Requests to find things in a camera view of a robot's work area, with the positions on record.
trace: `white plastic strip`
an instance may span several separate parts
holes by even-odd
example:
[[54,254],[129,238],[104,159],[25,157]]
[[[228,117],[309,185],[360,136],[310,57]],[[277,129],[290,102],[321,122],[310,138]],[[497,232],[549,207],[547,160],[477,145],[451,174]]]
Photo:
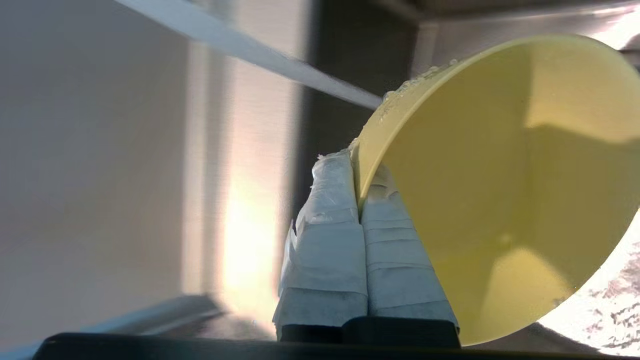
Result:
[[193,40],[262,68],[286,76],[316,90],[375,110],[382,99],[361,88],[333,78],[307,63],[289,58],[236,31],[185,0],[115,0]]

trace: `gray wall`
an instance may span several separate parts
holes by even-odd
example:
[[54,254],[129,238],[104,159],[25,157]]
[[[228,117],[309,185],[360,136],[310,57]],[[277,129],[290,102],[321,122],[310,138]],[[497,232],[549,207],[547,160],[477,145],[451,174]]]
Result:
[[187,42],[0,2],[0,352],[180,295]]

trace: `yellow plastic bowl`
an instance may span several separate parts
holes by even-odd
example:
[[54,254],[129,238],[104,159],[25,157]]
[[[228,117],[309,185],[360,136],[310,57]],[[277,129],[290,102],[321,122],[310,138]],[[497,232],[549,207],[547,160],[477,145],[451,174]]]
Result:
[[535,322],[605,261],[640,203],[640,80],[595,40],[502,44],[403,86],[352,160],[397,182],[464,345]]

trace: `white rod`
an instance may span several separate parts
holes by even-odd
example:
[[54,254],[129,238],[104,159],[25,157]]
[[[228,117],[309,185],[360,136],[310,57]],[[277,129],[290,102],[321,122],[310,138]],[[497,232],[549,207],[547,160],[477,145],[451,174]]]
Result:
[[289,58],[236,31],[185,0],[115,0],[193,40],[316,90],[375,110],[382,102],[374,94],[333,78],[307,63]]

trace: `stainless steel surface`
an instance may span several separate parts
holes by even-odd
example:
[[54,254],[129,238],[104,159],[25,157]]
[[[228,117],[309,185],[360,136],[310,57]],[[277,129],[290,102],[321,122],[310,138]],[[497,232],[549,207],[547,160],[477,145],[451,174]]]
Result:
[[408,1],[375,0],[374,3],[407,22],[419,24],[427,19],[427,14],[419,6]]
[[508,12],[552,13],[569,8],[607,6],[615,0],[418,0],[430,19],[487,17]]
[[[310,10],[221,16],[304,58]],[[0,354],[183,293],[269,336],[301,86],[112,1],[0,17]]]
[[514,6],[511,11],[432,19],[420,25],[412,74],[452,59],[464,59],[515,38],[545,33],[573,33],[595,38],[617,50],[639,49],[640,2],[575,4],[535,10]]
[[352,104],[375,110],[382,102],[378,96],[333,78],[303,61],[288,58],[272,47],[226,26],[195,4],[183,0],[115,1],[192,40],[204,42],[222,54],[258,65]]

